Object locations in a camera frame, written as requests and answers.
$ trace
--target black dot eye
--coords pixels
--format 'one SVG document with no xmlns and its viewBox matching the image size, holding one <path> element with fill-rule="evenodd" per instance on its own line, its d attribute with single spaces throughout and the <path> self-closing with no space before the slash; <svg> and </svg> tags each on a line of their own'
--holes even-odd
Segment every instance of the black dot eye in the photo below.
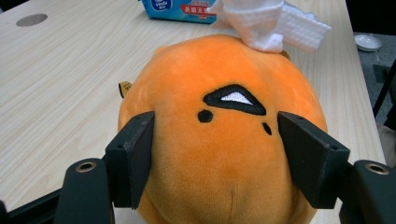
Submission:
<svg viewBox="0 0 396 224">
<path fill-rule="evenodd" d="M 262 127 L 264 128 L 264 130 L 265 130 L 269 135 L 272 135 L 271 128 L 270 128 L 270 126 L 268 126 L 267 123 L 263 123 L 263 124 L 262 124 Z"/>
<path fill-rule="evenodd" d="M 213 119 L 213 113 L 208 110 L 203 110 L 198 113 L 198 120 L 201 123 L 208 123 Z"/>
</svg>

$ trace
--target stuffed toy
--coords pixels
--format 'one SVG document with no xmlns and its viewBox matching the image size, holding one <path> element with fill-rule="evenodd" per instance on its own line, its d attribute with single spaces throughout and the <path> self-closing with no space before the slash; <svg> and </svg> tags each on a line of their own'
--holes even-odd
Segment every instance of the stuffed toy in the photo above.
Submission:
<svg viewBox="0 0 396 224">
<path fill-rule="evenodd" d="M 119 130 L 155 112 L 138 207 L 147 223 L 312 219 L 316 210 L 291 180 L 277 114 L 300 115 L 327 131 L 325 118 L 287 53 L 268 46 L 208 35 L 160 48 L 125 94 Z"/>
</svg>

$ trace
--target wooden table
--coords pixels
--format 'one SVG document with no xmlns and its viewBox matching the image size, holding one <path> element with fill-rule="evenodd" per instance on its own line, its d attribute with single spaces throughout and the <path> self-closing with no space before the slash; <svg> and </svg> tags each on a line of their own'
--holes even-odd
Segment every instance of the wooden table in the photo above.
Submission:
<svg viewBox="0 0 396 224">
<path fill-rule="evenodd" d="M 345 0 L 292 0 L 332 30 L 314 53 L 286 50 L 318 93 L 329 134 L 350 162 L 384 162 Z M 19 27 L 26 16 L 48 18 Z M 31 0 L 0 14 L 0 199 L 8 210 L 62 186 L 75 161 L 101 158 L 117 133 L 118 83 L 134 81 L 163 45 L 223 33 L 150 20 L 135 0 Z M 339 223 L 338 209 L 313 223 Z M 119 223 L 143 223 L 117 209 Z"/>
</svg>

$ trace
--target white cloth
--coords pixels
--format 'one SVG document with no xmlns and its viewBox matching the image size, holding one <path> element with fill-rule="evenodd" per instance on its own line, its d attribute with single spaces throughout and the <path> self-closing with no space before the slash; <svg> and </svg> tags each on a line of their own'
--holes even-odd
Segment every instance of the white cloth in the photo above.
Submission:
<svg viewBox="0 0 396 224">
<path fill-rule="evenodd" d="M 281 52 L 283 43 L 305 51 L 318 48 L 332 28 L 283 0 L 217 0 L 215 28 L 234 28 L 244 43 L 265 52 Z"/>
</svg>

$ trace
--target small yellow tag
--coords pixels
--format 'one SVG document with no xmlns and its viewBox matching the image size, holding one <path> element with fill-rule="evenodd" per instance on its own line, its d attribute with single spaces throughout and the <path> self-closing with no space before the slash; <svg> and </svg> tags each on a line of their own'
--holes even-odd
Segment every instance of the small yellow tag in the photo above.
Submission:
<svg viewBox="0 0 396 224">
<path fill-rule="evenodd" d="M 120 95 L 122 99 L 125 97 L 126 93 L 128 92 L 129 89 L 131 89 L 132 83 L 129 81 L 123 81 L 119 83 L 119 90 L 120 90 Z"/>
</svg>

